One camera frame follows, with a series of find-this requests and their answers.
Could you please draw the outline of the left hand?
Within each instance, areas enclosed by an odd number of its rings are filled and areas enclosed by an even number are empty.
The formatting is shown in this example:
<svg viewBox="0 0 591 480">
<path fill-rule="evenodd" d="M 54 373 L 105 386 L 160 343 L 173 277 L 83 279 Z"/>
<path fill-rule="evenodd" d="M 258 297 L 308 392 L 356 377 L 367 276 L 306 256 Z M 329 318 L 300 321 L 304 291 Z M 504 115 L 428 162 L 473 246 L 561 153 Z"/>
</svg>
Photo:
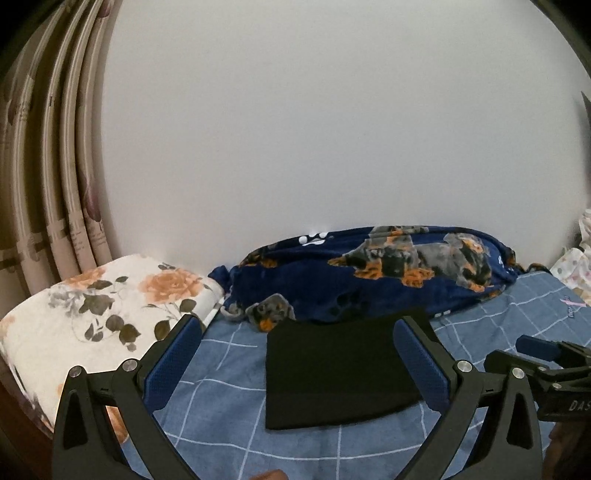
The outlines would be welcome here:
<svg viewBox="0 0 591 480">
<path fill-rule="evenodd" d="M 287 474 L 283 472 L 283 470 L 276 469 L 257 474 L 250 480 L 288 480 L 288 477 Z"/>
</svg>

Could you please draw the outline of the right hand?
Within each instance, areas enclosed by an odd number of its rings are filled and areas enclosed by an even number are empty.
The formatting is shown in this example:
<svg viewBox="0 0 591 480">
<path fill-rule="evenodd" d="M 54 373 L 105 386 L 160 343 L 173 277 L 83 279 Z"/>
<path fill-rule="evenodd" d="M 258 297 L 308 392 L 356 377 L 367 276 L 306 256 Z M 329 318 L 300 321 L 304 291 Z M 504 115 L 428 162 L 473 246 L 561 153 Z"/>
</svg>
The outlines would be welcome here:
<svg viewBox="0 0 591 480">
<path fill-rule="evenodd" d="M 557 422 L 550 435 L 543 479 L 590 478 L 590 423 Z"/>
</svg>

